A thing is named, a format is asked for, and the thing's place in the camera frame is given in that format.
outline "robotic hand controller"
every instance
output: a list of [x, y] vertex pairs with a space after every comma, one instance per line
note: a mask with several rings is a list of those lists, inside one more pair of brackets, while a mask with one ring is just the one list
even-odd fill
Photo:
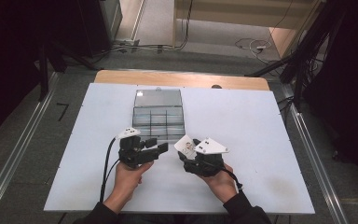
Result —
[[184, 162], [186, 172], [208, 177], [225, 169], [222, 153], [227, 153], [228, 148], [212, 138], [200, 141], [185, 135], [174, 146], [178, 150], [179, 159]]
[[168, 151], [168, 143], [150, 148], [157, 144], [157, 138], [141, 141], [141, 137], [138, 136], [139, 133], [138, 130], [129, 128], [118, 135], [118, 138], [120, 138], [118, 159], [131, 168], [136, 168], [139, 164], [157, 160], [160, 154]]

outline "aluminum rail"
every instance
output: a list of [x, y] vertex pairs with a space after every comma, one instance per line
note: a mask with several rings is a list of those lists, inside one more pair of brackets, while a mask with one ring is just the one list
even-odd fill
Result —
[[10, 183], [11, 177], [13, 177], [18, 165], [20, 164], [22, 156], [24, 155], [34, 135], [39, 121], [42, 119], [48, 107], [51, 97], [56, 90], [59, 79], [60, 77], [58, 73], [54, 72], [49, 81], [50, 91], [48, 92], [45, 99], [37, 104], [33, 115], [29, 119], [25, 129], [22, 131], [19, 141], [17, 142], [16, 146], [14, 146], [13, 151], [8, 157], [7, 162], [5, 163], [0, 173], [0, 201]]
[[[293, 96], [293, 92], [289, 84], [283, 85], [282, 90], [285, 97]], [[324, 194], [324, 199], [326, 200], [334, 223], [350, 223], [345, 215], [344, 209], [341, 206], [336, 191], [334, 190], [333, 184], [324, 168], [324, 164], [319, 157], [318, 151], [313, 144], [312, 138], [310, 137], [310, 132], [308, 131], [302, 114], [298, 113], [295, 106], [291, 105], [290, 109], [298, 132], [301, 135], [301, 140], [303, 141], [308, 157], [310, 158], [310, 164], [312, 165], [313, 171], [316, 174], [316, 178], [318, 179], [319, 186], [321, 187], [322, 193]]]

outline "white table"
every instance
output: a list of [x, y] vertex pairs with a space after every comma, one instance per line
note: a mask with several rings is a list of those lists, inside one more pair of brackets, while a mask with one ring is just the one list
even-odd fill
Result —
[[[91, 210], [99, 200], [103, 166], [111, 139], [131, 126], [136, 90], [156, 86], [89, 85], [76, 125], [62, 156], [45, 211]], [[226, 163], [244, 186], [252, 205], [273, 214], [313, 214], [307, 188], [271, 91], [179, 89], [186, 134], [199, 140], [209, 136], [228, 147]], [[113, 144], [112, 164], [118, 156]], [[113, 187], [111, 174], [105, 197]], [[122, 212], [225, 213], [209, 188], [186, 173], [170, 144]]]

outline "hand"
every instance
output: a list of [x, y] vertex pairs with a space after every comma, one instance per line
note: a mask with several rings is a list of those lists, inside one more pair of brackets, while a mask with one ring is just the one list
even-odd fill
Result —
[[[225, 164], [225, 167], [233, 173], [233, 169], [229, 165]], [[234, 180], [226, 172], [220, 171], [215, 176], [200, 176], [200, 178], [205, 181], [214, 196], [216, 196], [222, 203], [226, 203], [230, 198], [237, 194]]]
[[153, 162], [149, 162], [142, 164], [136, 169], [132, 169], [123, 162], [119, 162], [116, 167], [115, 186], [103, 204], [118, 214], [132, 198], [132, 194], [136, 187], [138, 187], [138, 184], [142, 184], [142, 174], [152, 165]]

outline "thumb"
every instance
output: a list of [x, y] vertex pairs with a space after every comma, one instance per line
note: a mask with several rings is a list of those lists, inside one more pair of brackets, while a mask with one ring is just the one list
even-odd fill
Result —
[[151, 162], [142, 164], [140, 167], [138, 167], [138, 169], [136, 170], [136, 172], [139, 172], [140, 174], [143, 174], [143, 173], [146, 172], [148, 169], [150, 169], [150, 167], [152, 167], [153, 163], [154, 163], [154, 162], [151, 161]]

